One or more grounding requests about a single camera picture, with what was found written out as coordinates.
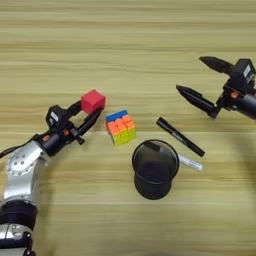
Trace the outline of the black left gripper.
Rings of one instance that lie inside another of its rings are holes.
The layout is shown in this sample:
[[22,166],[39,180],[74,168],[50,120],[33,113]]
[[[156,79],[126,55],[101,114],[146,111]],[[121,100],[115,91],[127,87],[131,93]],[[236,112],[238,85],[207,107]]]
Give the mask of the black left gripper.
[[[81,101],[77,101],[67,109],[69,117],[76,116],[81,111]],[[53,157],[65,146],[77,141],[82,145],[85,140],[80,136],[84,135],[98,120],[102,108],[96,109],[89,114],[84,122],[77,129],[72,123],[68,123],[63,129],[49,129],[46,133],[37,135],[35,141],[42,147],[48,156]]]

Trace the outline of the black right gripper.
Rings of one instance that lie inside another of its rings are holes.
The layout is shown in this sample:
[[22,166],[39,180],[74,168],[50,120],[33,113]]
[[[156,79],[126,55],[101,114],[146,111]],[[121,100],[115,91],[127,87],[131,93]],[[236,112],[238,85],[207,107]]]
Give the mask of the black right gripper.
[[[227,61],[212,56],[202,56],[200,60],[212,70],[229,74],[233,65]],[[249,93],[241,93],[234,89],[225,89],[218,98],[216,105],[208,101],[203,95],[192,88],[177,85],[178,92],[192,105],[216,118],[220,110],[237,111],[253,120],[256,120],[256,89]]]

